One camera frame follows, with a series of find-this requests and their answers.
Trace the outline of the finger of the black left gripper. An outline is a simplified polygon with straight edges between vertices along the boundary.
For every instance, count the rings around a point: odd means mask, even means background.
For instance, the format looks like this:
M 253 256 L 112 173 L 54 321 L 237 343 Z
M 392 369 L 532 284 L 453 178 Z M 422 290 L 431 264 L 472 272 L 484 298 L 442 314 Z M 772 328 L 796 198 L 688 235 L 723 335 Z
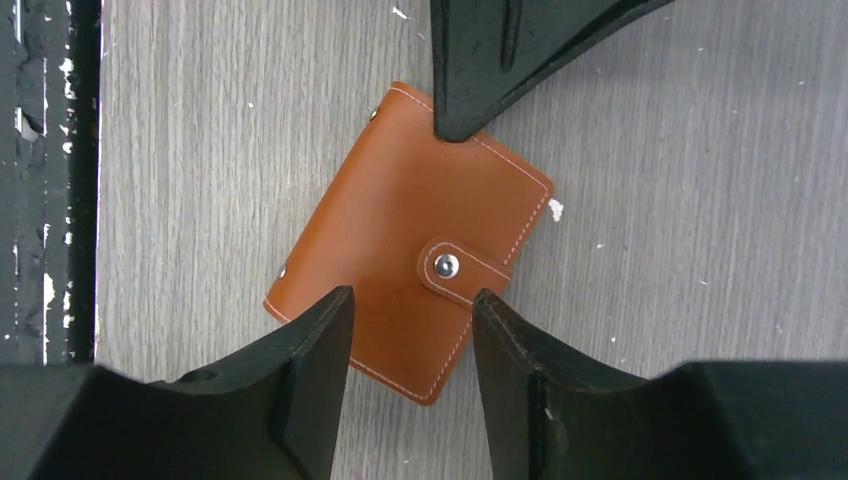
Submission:
M 668 2 L 430 2 L 436 136 L 468 140 L 565 64 Z

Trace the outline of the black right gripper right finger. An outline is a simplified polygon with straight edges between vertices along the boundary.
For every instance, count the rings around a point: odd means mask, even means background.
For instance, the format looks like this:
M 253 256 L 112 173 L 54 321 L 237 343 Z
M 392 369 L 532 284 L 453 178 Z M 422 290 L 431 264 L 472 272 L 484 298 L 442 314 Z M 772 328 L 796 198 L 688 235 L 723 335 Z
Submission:
M 653 379 L 474 300 L 497 479 L 843 479 L 843 361 L 693 361 Z

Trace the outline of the brown leather card holder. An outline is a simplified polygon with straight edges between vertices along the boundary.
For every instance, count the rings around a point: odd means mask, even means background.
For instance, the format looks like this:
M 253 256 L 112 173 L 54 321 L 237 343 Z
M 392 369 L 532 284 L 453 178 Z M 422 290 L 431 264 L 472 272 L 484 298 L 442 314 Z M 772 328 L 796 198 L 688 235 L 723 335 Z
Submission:
M 391 84 L 264 301 L 288 323 L 351 286 L 351 365 L 422 406 L 470 340 L 475 296 L 505 291 L 554 192 L 493 137 L 449 143 L 433 123 L 430 97 Z

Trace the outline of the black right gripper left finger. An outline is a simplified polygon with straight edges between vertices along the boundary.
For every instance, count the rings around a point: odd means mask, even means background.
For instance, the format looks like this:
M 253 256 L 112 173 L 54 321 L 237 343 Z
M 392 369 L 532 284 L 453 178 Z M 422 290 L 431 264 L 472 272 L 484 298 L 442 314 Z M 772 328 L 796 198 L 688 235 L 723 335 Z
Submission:
M 355 297 L 339 286 L 295 320 L 173 382 L 100 365 L 1 369 L 5 479 L 327 479 Z

